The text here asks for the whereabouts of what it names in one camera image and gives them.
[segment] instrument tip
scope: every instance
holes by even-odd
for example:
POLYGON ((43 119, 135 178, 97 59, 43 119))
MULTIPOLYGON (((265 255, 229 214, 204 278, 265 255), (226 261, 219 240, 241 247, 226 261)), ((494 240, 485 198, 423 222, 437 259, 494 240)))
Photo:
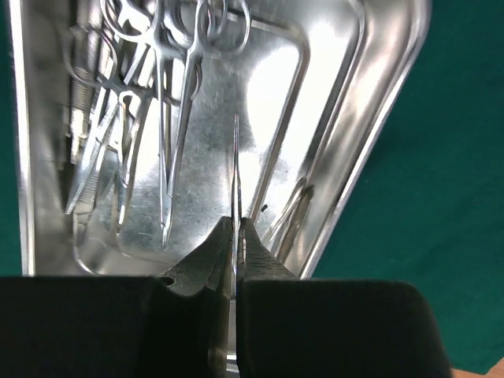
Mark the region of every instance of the instrument tip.
POLYGON ((71 198, 66 204, 65 215, 70 215, 73 212, 73 209, 76 207, 76 201, 73 201, 71 198))
POLYGON ((235 127, 233 129, 233 135, 235 137, 235 143, 237 142, 238 139, 238 130, 239 130, 239 115, 235 114, 235 127))
POLYGON ((170 227, 166 224, 163 224, 161 226, 162 230, 163 230, 163 240, 162 240, 162 247, 163 249, 166 248, 166 246, 168 245, 168 239, 169 239, 169 236, 170 236, 170 227))
POLYGON ((119 205, 119 216, 117 217, 117 231, 123 226, 124 221, 126 220, 126 206, 119 205))

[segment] surgical instrument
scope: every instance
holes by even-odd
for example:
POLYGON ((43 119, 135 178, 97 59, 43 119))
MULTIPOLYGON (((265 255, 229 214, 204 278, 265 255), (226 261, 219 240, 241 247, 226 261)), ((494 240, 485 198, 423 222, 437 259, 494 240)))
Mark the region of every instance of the surgical instrument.
MULTIPOLYGON (((80 26, 89 28, 100 28, 102 26, 102 16, 96 12, 99 6, 97 0, 79 2, 77 5, 76 21, 80 26)), ((76 71, 82 77, 91 77, 97 69, 100 39, 96 35, 88 35, 87 38, 76 40, 76 71)), ((77 164, 81 143, 87 136, 88 117, 91 110, 92 90, 77 80, 71 83, 72 96, 70 108, 70 135, 72 138, 70 162, 77 164)))
POLYGON ((307 180, 302 177, 297 183, 292 192, 291 197, 287 200, 285 207, 280 215, 272 222, 265 235, 262 237, 262 243, 272 250, 272 243, 277 238, 281 231, 286 231, 289 225, 289 218, 292 216, 302 199, 302 193, 307 185, 307 180))
MULTIPOLYGON (((76 29, 82 29, 80 27, 71 28, 71 35, 75 34, 76 29)), ((124 149, 123 149, 123 139, 124 133, 128 129, 128 118, 127 118, 127 104, 125 102, 126 98, 138 97, 140 98, 140 103, 147 104, 147 99, 154 97, 153 88, 145 88, 140 86, 135 86, 133 82, 143 66, 143 61, 146 56, 147 48, 145 45, 138 45, 135 51, 135 55, 132 58, 132 62, 129 65, 128 71, 124 79, 122 80, 118 76, 118 53, 112 43, 112 40, 102 31, 85 29, 85 32, 96 32, 100 38, 105 42, 110 50, 110 59, 107 65, 107 73, 109 73, 109 78, 104 78, 103 81, 92 81, 86 80, 80 77, 74 70, 72 62, 69 59, 68 54, 64 54, 65 66, 69 71, 70 75, 80 81, 81 83, 99 89, 100 91, 112 91, 117 97, 116 101, 112 101, 108 104, 105 116, 100 120, 97 127, 91 127, 90 134, 84 147, 83 156, 80 159, 80 163, 76 168, 76 173, 73 178, 72 187, 70 190, 69 201, 66 208, 66 213, 71 213, 75 207, 77 201, 79 200, 83 189, 85 188, 93 168, 101 166, 102 160, 105 157, 104 149, 111 149, 117 154, 118 162, 118 175, 117 175, 117 185, 118 190, 118 208, 125 209, 124 203, 121 201, 128 196, 124 193, 124 190, 131 189, 130 186, 125 186, 122 184, 122 179, 120 178, 124 172, 123 162, 124 162, 124 149)), ((165 96, 164 101, 168 103, 174 103, 170 96, 165 96)), ((139 133, 135 133, 135 138, 139 138, 139 133)), ((132 164, 128 165, 128 169, 132 169, 132 164)))
POLYGON ((169 174, 167 194, 168 204, 164 209, 167 222, 165 223, 165 228, 163 229, 163 245, 166 244, 170 233, 172 223, 172 201, 175 196, 176 184, 180 174, 183 146, 185 144, 189 116, 191 115, 192 101, 188 87, 189 83, 194 80, 194 67, 199 65, 205 56, 222 58, 226 55, 232 56, 233 54, 240 54, 245 48, 250 34, 250 11, 245 3, 245 0, 240 0, 240 6, 245 17, 245 32, 242 42, 234 50, 230 51, 222 51, 214 48, 210 44, 212 42, 211 39, 203 36, 203 17, 206 17, 206 14, 208 13, 208 6, 209 4, 206 0, 198 0, 198 4, 196 5, 195 29, 192 44, 187 49, 185 69, 183 73, 182 95, 180 97, 180 113, 177 125, 176 148, 169 174))
MULTIPOLYGON (((165 123, 165 106, 161 105, 159 109, 160 218, 161 228, 163 230, 162 246, 166 247, 172 223, 172 200, 180 170, 183 143, 191 111, 191 92, 189 88, 191 87, 191 83, 195 81, 195 72, 197 72, 197 67, 199 67, 199 64, 204 56, 230 56, 232 54, 239 54, 243 50, 250 34, 250 12, 245 1, 240 0, 240 5, 243 8, 246 19, 244 38, 237 48, 226 52, 220 51, 211 45, 212 40, 215 39, 224 29, 223 23, 225 21, 221 21, 220 25, 216 26, 215 22, 212 22, 213 17, 209 17, 209 20, 207 20, 208 15, 212 16, 214 14, 214 11, 209 7, 207 0, 198 0, 194 35, 189 35, 184 31, 185 28, 180 26, 181 17, 177 12, 180 7, 180 2, 169 2, 169 8, 166 9, 165 2, 163 0, 157 0, 154 15, 152 17, 146 10, 134 5, 131 0, 122 0, 119 1, 119 3, 122 6, 121 12, 128 12, 131 14, 131 18, 134 17, 138 20, 142 20, 142 23, 148 23, 150 25, 145 32, 141 32, 139 35, 125 33, 120 29, 120 25, 114 22, 113 17, 110 14, 111 10, 106 4, 106 0, 101 0, 104 18, 116 35, 129 42, 144 43, 149 45, 155 51, 157 60, 155 77, 157 83, 156 88, 158 101, 159 98, 164 97, 165 89, 162 83, 165 77, 166 61, 180 59, 185 63, 182 94, 180 96, 180 115, 176 129, 176 146, 173 155, 171 152, 171 140, 167 142, 167 136, 170 136, 172 133, 170 125, 165 123), (166 19, 165 11, 172 14, 172 28, 176 29, 176 31, 182 33, 183 35, 185 33, 186 38, 184 38, 184 40, 191 43, 187 49, 184 47, 185 43, 178 43, 173 38, 171 31, 166 30, 164 25, 166 19)), ((227 9, 226 4, 222 11, 222 20, 227 19, 227 14, 224 12, 227 12, 227 9)))
POLYGON ((237 114, 235 115, 233 128, 233 178, 231 193, 231 219, 233 223, 231 299, 234 299, 236 296, 236 264, 240 245, 239 228, 242 221, 242 180, 239 174, 239 116, 237 114))

